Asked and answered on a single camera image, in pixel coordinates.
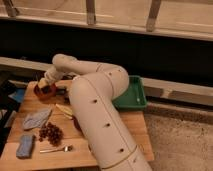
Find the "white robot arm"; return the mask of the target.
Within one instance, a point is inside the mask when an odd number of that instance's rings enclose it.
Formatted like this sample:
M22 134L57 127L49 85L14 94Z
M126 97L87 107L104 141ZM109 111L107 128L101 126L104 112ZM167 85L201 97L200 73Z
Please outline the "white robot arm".
M71 72L77 74L69 99L101 171L152 171L112 104L129 86L127 71L119 65L82 61L63 54L56 54L52 63L45 73L49 84Z

